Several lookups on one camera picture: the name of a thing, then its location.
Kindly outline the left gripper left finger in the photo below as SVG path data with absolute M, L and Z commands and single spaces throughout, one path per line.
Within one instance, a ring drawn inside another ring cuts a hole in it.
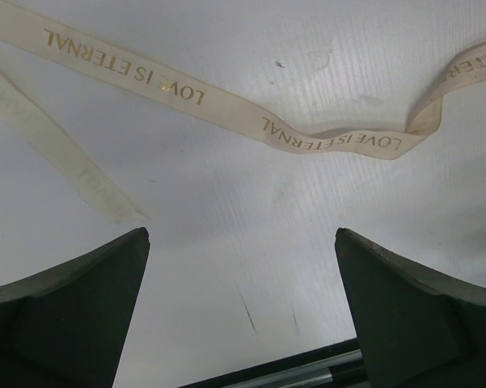
M 149 257 L 137 228 L 0 286 L 0 387 L 110 387 Z

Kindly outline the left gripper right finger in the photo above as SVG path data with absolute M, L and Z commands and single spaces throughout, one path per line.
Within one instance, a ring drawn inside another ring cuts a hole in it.
M 350 229 L 335 250 L 372 387 L 486 387 L 486 288 Z

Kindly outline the cream printed ribbon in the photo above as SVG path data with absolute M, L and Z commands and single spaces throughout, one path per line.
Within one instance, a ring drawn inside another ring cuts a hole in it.
M 484 42 L 451 60 L 416 103 L 403 131 L 343 128 L 304 134 L 247 99 L 7 1 L 0 1 L 0 41 L 291 154 L 348 152 L 399 158 L 439 129 L 445 95 L 486 80 Z M 66 131 L 1 70 L 0 118 L 109 221 L 146 219 Z

